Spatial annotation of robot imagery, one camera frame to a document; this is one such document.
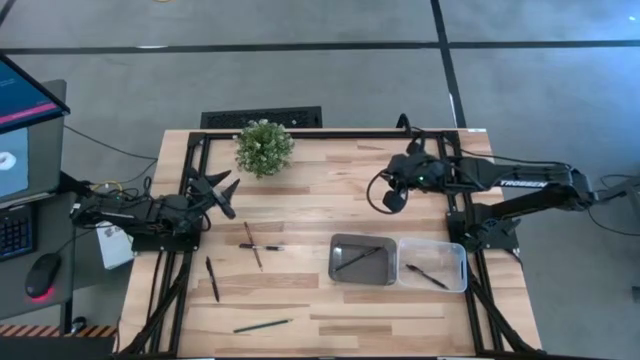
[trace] monitor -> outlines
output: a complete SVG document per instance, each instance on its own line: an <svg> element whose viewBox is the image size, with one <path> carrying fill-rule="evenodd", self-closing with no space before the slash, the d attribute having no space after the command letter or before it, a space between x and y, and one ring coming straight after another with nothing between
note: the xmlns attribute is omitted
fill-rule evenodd
<svg viewBox="0 0 640 360"><path fill-rule="evenodd" d="M69 114L69 108L0 54L0 134Z"/></svg>

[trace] green plant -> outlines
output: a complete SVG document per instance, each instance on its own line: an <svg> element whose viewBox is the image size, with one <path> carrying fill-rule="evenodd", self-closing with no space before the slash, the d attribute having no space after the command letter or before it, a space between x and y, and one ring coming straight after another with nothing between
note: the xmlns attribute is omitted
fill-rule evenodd
<svg viewBox="0 0 640 360"><path fill-rule="evenodd" d="M294 142L284 126L270 123L267 119L250 121L249 127L236 136L238 150L236 162L240 170L256 175L258 179L273 175L289 166L289 156Z"/></svg>

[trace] clear plastic container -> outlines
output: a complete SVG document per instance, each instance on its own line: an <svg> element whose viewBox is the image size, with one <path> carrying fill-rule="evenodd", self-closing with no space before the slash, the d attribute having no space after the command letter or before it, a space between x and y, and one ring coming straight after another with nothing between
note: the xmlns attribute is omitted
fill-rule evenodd
<svg viewBox="0 0 640 360"><path fill-rule="evenodd" d="M397 274L404 286L461 293L467 289L467 252L459 244L403 238L398 245Z"/></svg>

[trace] gray floor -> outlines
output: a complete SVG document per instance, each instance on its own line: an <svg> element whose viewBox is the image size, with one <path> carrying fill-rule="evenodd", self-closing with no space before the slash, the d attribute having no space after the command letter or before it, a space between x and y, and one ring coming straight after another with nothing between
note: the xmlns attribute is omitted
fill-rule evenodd
<svg viewBox="0 0 640 360"><path fill-rule="evenodd" d="M640 39L640 6L631 1L441 2L451 41ZM0 47L437 39L429 2L418 0L49 3L18 0L0 28ZM487 128L496 154L569 162L598 188L601 175L640 169L640 49L452 54L468 126ZM38 80L68 81L69 125L147 155L157 153L165 129L197 127L202 111L320 105L326 127L392 125L400 112L418 126L454 124L438 50L12 59ZM65 134L64 169L76 177L126 179L144 165ZM640 232L625 202L593 213ZM586 214L555 210L527 216L518 234L544 348L636 359L640 304L630 289L640 285L640 239L598 229ZM76 292L76 312L114 323L127 270L92 275L86 284L94 285ZM54 324L57 310L10 321Z"/></svg>

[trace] wooden tabletop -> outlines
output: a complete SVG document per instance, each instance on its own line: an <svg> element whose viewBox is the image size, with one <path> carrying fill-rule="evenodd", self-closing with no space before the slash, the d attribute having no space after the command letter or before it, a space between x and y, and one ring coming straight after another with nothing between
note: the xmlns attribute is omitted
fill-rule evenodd
<svg viewBox="0 0 640 360"><path fill-rule="evenodd" d="M188 131L165 133L154 196L177 193L188 135ZM464 149L491 152L486 132L460 130L460 138ZM203 233L201 247L194 253L179 356L473 355L463 294L397 283L386 287L336 283L328 275L329 243L335 233L448 241L443 195L414 191L406 208L393 216L379 214L367 204L369 180L406 146L406 139L299 139L290 169L257 180L237 171L232 140L213 141L206 172L232 169L224 185L241 179L232 201L237 218L228 220L217 208L209 211L213 228ZM435 141L427 141L428 152L437 154L435 146ZM385 191L383 181L376 184L374 201L379 202ZM483 203L502 198L499 188L473 196ZM247 242L244 221L258 245L286 248L260 252L264 272L251 250L238 248ZM208 281L207 256L220 289L220 304ZM120 322L121 347L145 323L156 257L148 253L135 259ZM486 251L486 257L496 305L525 341L539 347L519 264L500 250ZM478 306L485 346L491 348L486 314ZM237 328L288 318L293 322L233 334ZM167 347L172 319L170 311L161 348Z"/></svg>

